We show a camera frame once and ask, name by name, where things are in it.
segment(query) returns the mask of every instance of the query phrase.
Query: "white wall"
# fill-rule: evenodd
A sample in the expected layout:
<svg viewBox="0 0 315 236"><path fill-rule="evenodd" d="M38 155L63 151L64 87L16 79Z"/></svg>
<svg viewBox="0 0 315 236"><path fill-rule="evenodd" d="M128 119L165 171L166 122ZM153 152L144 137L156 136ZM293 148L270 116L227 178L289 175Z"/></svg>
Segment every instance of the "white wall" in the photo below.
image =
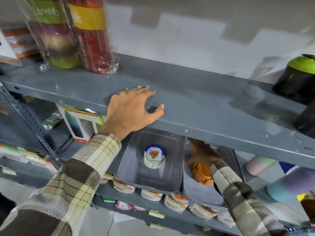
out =
<svg viewBox="0 0 315 236"><path fill-rule="evenodd" d="M23 19L9 2L0 17ZM315 54L315 0L107 0L107 11L115 51L146 59L275 83Z"/></svg>

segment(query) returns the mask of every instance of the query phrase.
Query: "tiled floor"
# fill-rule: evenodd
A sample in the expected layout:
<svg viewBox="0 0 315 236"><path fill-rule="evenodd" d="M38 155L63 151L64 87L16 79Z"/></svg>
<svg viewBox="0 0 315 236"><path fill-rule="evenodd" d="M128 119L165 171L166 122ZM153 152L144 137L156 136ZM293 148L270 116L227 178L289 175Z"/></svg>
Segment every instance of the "tiled floor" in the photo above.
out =
<svg viewBox="0 0 315 236"><path fill-rule="evenodd" d="M3 195L20 204L26 201L35 188L20 185L16 182L0 178L0 191ZM114 222L114 214L99 208L89 208L81 227L80 236L180 236L181 233L168 228L154 229L144 221L132 219L124 222Z"/></svg>

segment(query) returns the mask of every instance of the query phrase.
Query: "plaid shirt sleeve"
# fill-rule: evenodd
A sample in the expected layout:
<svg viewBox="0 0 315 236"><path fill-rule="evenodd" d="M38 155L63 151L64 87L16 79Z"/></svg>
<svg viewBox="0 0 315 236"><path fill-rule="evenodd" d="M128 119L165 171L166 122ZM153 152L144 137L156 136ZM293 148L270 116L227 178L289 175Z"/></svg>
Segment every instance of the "plaid shirt sleeve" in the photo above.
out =
<svg viewBox="0 0 315 236"><path fill-rule="evenodd" d="M224 162L211 168L212 178L243 236L290 236L278 219L254 196L254 192Z"/></svg>
<svg viewBox="0 0 315 236"><path fill-rule="evenodd" d="M101 176L120 149L115 135L95 135L44 188L11 211L0 235L79 235Z"/></svg>

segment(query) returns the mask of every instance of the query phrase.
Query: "perforated basket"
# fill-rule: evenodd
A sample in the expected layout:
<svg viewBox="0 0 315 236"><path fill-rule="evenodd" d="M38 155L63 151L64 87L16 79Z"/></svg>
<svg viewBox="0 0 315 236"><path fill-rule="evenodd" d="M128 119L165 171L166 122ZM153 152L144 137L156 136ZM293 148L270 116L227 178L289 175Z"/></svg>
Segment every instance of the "perforated basket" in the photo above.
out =
<svg viewBox="0 0 315 236"><path fill-rule="evenodd" d="M157 169L150 169L143 162L144 150L150 145L158 145L165 151L163 163ZM146 127L133 134L117 174L126 184L171 194L180 189L183 162L183 136Z"/></svg>
<svg viewBox="0 0 315 236"><path fill-rule="evenodd" d="M243 179L234 150L224 146L208 144ZM192 157L190 143L187 138L185 138L184 155L185 160ZM215 190L214 183L202 185L193 178L191 174L192 166L184 165L183 168L183 195L189 202L219 210L228 210L223 197Z"/></svg>

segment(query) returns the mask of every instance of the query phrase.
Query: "hand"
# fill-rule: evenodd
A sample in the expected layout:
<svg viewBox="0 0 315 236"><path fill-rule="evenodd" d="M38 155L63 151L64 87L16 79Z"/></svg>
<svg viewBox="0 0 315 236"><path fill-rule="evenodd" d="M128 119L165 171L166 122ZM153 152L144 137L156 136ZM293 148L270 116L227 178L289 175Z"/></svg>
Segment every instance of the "hand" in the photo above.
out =
<svg viewBox="0 0 315 236"><path fill-rule="evenodd" d="M223 161L210 146L206 145L203 141L188 138L192 150L192 158L186 161L187 165L193 163L204 163L211 166L216 161Z"/></svg>
<svg viewBox="0 0 315 236"><path fill-rule="evenodd" d="M107 108L107 121L100 132L115 134L121 141L132 131L138 131L164 115L164 105L154 113L148 113L144 104L148 97L155 95L149 86L125 89L114 94Z"/></svg>

